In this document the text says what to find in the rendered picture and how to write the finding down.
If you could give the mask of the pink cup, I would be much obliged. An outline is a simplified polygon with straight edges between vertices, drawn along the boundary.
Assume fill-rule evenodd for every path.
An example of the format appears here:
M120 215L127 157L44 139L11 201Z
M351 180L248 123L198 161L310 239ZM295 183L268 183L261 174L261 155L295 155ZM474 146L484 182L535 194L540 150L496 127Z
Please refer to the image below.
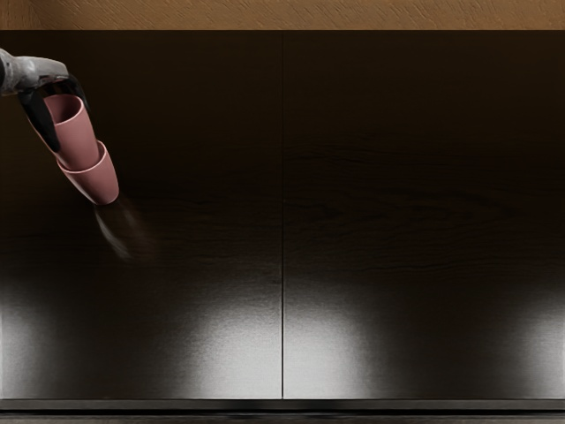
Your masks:
M68 170L59 161L56 161L56 163L81 194L94 205L104 206L117 199L119 184L108 149L100 140L97 141L97 147L101 158L88 169Z
M59 149L55 158L71 171L87 170L101 158L86 106L75 95L52 95L44 99L53 119Z

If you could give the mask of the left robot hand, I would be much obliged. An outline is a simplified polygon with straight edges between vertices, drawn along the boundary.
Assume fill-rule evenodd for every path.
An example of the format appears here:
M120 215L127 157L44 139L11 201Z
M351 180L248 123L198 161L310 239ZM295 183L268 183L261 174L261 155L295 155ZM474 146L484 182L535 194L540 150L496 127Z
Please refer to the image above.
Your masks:
M65 64L46 57L13 56L0 49L0 96L16 95L33 128L53 153L60 150L55 124L40 89L54 93L54 87L64 94L77 96L89 109L78 79Z

